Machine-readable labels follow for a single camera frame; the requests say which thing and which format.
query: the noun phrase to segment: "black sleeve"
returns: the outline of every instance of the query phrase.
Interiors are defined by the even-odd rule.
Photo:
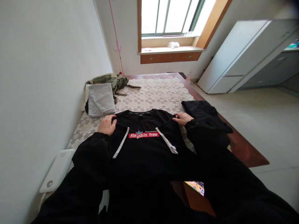
[[[216,216],[231,221],[293,221],[298,213],[264,184],[229,150],[225,132],[202,128],[196,119],[185,125],[188,139],[200,156],[205,197]]]
[[[32,223],[95,223],[109,175],[110,137],[94,133],[79,145],[74,168],[43,203]]]

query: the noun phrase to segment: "white refrigerator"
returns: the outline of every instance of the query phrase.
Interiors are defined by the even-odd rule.
[[[298,21],[238,21],[198,86],[210,94],[236,91],[299,37]]]

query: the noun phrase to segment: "smartphone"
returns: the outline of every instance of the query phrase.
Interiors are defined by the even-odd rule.
[[[196,190],[198,193],[200,193],[202,196],[205,194],[205,188],[204,183],[200,181],[185,181],[186,184],[188,184],[190,187],[192,187],[194,190]]]

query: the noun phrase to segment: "pink pipe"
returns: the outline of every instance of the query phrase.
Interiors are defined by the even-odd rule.
[[[115,31],[115,37],[116,37],[116,47],[117,47],[117,50],[115,50],[114,48],[113,48],[113,50],[119,52],[119,58],[121,60],[121,47],[119,47],[119,44],[118,44],[118,39],[117,39],[117,34],[116,34],[116,29],[115,29],[115,23],[114,23],[114,16],[113,16],[112,6],[111,6],[111,0],[109,0],[109,5],[110,5],[110,9],[111,9],[112,21],[113,21],[113,26],[114,26],[114,31]],[[124,69],[122,68],[122,62],[121,62],[121,69],[122,69],[121,72],[124,75]]]

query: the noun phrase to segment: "white floral bed cover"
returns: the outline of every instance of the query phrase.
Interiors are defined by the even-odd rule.
[[[188,90],[177,78],[170,79],[131,79],[129,81],[132,86],[140,86],[141,89],[131,89],[125,87],[119,90],[119,93],[126,93],[127,96],[117,96],[118,103],[115,105],[116,113],[130,110],[134,112],[149,111],[151,109],[165,110],[171,114],[176,112],[184,112],[181,105],[182,101],[194,100]],[[91,118],[84,112],[74,133],[69,141],[67,149],[77,149],[89,136],[97,130],[101,120],[104,117]],[[194,146],[187,139],[185,128],[181,128],[182,136],[186,146],[193,152]],[[74,166],[71,162],[69,171]]]

